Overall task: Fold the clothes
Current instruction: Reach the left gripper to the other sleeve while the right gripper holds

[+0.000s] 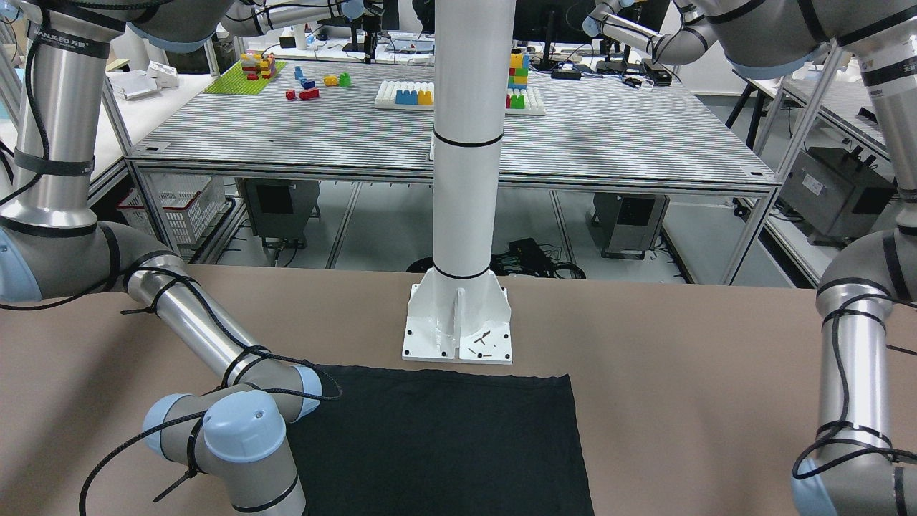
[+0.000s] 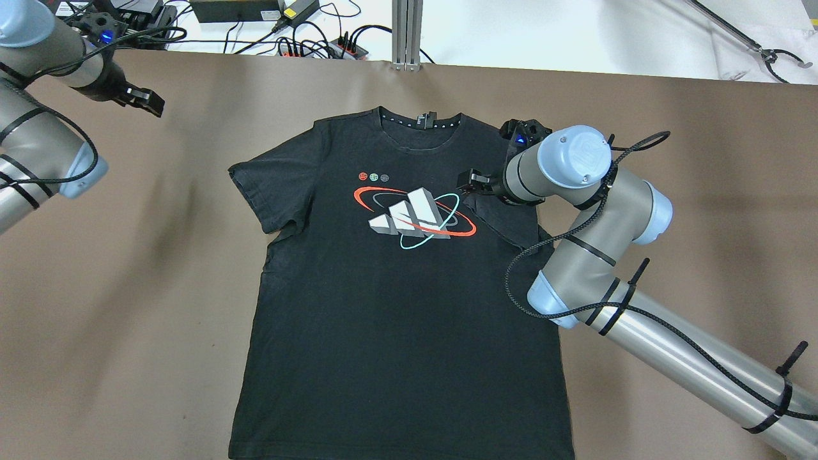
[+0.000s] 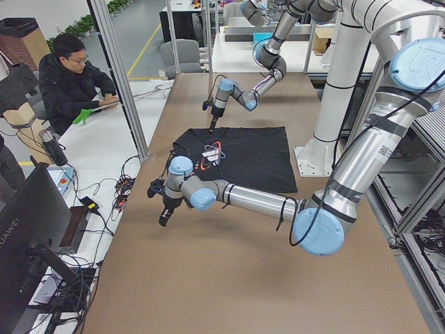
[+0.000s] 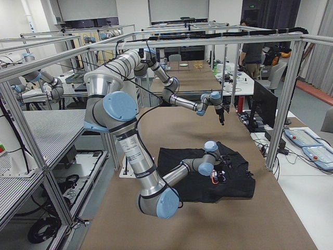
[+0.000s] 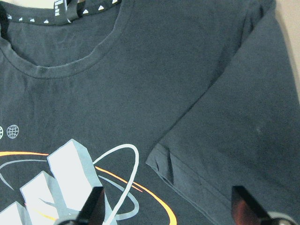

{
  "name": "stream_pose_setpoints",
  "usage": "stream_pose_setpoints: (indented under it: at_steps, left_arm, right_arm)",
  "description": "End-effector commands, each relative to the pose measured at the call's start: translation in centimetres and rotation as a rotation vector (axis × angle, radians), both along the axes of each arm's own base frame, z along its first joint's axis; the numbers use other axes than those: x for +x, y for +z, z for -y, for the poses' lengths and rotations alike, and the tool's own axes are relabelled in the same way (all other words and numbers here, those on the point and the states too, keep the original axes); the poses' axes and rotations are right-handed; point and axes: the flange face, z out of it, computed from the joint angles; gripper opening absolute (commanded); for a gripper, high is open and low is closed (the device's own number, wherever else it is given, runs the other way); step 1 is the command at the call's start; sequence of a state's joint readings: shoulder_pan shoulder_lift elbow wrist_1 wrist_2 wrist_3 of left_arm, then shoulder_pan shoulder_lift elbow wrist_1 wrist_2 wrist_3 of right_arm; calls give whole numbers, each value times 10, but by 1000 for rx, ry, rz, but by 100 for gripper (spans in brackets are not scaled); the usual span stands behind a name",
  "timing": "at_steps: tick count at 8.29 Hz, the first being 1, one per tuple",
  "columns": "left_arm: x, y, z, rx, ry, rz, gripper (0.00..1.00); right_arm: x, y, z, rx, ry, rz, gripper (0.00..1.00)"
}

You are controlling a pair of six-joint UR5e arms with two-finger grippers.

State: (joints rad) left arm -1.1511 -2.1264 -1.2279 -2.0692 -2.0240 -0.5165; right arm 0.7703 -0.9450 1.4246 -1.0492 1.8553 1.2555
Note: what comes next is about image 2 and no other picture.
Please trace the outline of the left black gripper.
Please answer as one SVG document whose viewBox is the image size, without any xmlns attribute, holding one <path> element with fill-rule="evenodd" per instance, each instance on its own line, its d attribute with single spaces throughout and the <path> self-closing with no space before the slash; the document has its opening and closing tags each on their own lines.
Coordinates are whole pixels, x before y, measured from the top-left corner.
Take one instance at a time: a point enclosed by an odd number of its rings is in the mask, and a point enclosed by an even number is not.
<svg viewBox="0 0 818 460">
<path fill-rule="evenodd" d="M 125 79 L 123 70 L 112 60 L 92 57 L 75 71 L 75 90 L 91 101 L 113 101 L 143 109 L 161 118 L 166 101 L 148 88 L 136 88 Z"/>
</svg>

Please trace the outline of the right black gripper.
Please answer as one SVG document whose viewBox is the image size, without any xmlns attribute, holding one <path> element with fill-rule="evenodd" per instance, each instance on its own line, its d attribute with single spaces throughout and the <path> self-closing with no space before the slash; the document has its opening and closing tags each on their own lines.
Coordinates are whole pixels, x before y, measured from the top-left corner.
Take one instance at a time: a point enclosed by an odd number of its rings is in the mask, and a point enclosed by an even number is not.
<svg viewBox="0 0 818 460">
<path fill-rule="evenodd" d="M 499 200 L 511 200 L 503 174 L 485 176 L 476 169 L 468 169 L 458 175 L 458 190 L 464 195 L 496 196 Z"/>
</svg>

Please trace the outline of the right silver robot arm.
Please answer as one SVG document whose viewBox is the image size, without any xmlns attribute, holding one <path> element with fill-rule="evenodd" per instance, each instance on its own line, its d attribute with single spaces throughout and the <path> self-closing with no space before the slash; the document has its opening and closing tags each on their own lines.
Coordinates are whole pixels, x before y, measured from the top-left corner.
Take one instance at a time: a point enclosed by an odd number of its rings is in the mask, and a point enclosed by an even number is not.
<svg viewBox="0 0 818 460">
<path fill-rule="evenodd" d="M 647 245 L 672 221 L 669 198 L 623 168 L 631 153 L 669 137 L 652 134 L 613 156 L 611 138 L 587 125 L 553 131 L 535 120 L 500 129 L 506 158 L 494 174 L 468 169 L 465 194 L 495 196 L 509 206 L 537 206 L 558 196 L 578 210 L 517 308 L 561 327 L 583 323 L 718 410 L 789 459 L 817 456 L 816 398 L 792 384 L 790 370 L 807 343 L 771 370 L 669 311 L 638 289 L 649 264 L 630 279 L 615 274 L 632 245 Z"/>
</svg>

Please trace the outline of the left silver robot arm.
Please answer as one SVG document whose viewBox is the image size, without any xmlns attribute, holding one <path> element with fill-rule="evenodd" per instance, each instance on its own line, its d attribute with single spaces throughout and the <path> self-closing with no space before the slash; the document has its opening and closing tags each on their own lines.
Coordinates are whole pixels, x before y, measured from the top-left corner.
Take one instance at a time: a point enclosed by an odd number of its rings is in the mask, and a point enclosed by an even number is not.
<svg viewBox="0 0 818 460">
<path fill-rule="evenodd" d="M 113 60 L 131 39 L 109 2 L 64 21 L 41 1 L 3 1 L 1 85 L 1 228 L 3 232 L 59 194 L 76 198 L 108 171 L 76 123 L 31 96 L 51 75 L 91 101 L 112 101 L 161 116 L 164 100 L 128 82 Z"/>
</svg>

